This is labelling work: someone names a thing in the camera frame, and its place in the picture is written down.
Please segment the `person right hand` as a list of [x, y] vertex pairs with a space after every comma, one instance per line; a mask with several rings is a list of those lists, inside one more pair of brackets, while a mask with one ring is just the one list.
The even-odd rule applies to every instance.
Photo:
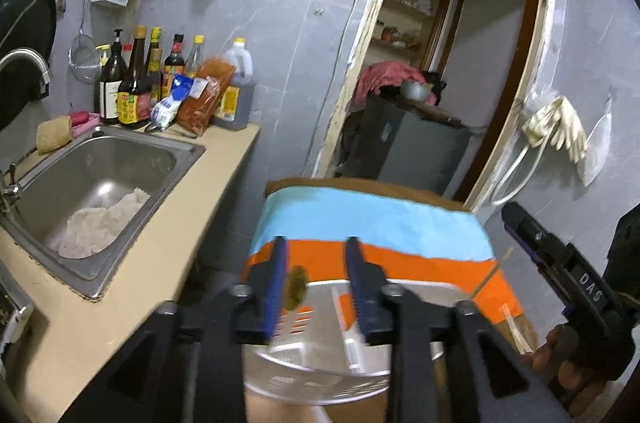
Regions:
[[[546, 336], [546, 342], [533, 353], [523, 356], [524, 361], [537, 373], [543, 373], [548, 363], [556, 355], [556, 347], [564, 327], [557, 325]], [[603, 377], [589, 369], [581, 368], [570, 360], [564, 360], [558, 371], [562, 388], [574, 395], [567, 408], [571, 417], [579, 417], [604, 392], [608, 383]]]

